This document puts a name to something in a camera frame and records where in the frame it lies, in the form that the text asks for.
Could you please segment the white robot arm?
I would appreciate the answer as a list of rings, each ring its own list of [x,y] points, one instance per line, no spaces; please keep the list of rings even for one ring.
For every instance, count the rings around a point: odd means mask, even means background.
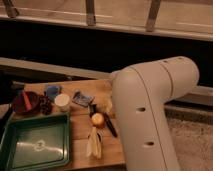
[[[196,87],[187,57],[130,65],[112,74],[112,101],[127,171],[181,171],[164,104]]]

